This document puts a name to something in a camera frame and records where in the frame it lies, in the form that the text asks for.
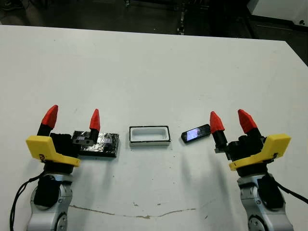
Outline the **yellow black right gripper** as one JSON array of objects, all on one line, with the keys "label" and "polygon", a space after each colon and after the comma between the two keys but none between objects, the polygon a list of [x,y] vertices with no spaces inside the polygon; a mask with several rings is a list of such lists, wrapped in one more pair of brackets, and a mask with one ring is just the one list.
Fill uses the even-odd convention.
[{"label": "yellow black right gripper", "polygon": [[225,153],[230,160],[230,170],[236,171],[240,177],[266,174],[267,164],[284,155],[291,137],[286,134],[262,137],[250,114],[239,109],[238,116],[246,135],[227,144],[220,117],[214,111],[210,113],[210,131],[216,145],[215,152]]}]

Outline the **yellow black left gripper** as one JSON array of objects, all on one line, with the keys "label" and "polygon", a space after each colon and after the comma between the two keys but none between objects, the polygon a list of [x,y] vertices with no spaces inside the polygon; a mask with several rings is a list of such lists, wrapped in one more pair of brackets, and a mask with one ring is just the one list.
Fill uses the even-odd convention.
[{"label": "yellow black left gripper", "polygon": [[44,164],[45,172],[71,173],[80,166],[82,147],[93,146],[100,132],[99,110],[95,109],[90,120],[90,139],[72,137],[70,134],[56,134],[58,105],[53,105],[43,117],[36,136],[29,136],[26,144],[31,156]]}]

